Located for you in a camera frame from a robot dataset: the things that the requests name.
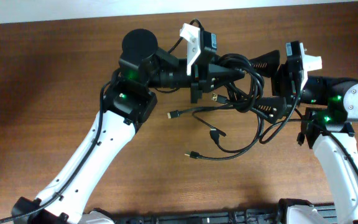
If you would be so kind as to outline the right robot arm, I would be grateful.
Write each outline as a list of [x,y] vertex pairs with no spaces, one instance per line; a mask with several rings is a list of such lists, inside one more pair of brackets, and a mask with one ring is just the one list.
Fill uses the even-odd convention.
[[253,58],[251,65],[269,77],[273,101],[267,121],[279,128],[292,122],[298,105],[308,107],[298,122],[298,143],[307,143],[318,158],[334,197],[339,223],[358,223],[358,150],[353,123],[358,122],[358,80],[311,76],[323,60],[303,49],[289,50],[280,63],[278,51]]

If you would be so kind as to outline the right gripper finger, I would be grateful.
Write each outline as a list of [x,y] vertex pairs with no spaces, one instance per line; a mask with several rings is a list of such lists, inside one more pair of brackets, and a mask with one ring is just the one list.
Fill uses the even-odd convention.
[[250,110],[261,119],[273,124],[284,116],[288,116],[291,106],[292,104],[288,103],[284,97],[263,97],[256,101]]
[[280,51],[273,50],[257,58],[250,59],[254,70],[263,77],[271,78],[280,66]]

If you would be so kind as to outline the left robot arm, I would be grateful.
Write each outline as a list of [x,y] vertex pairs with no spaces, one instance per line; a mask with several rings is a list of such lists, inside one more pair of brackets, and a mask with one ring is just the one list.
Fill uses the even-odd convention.
[[125,35],[119,67],[100,93],[94,123],[60,173],[33,200],[20,198],[12,208],[13,223],[112,223],[106,212],[85,213],[94,188],[119,151],[136,135],[157,104],[155,88],[189,88],[191,102],[203,93],[244,77],[216,63],[216,36],[185,24],[188,45],[176,58],[158,45],[146,29]]

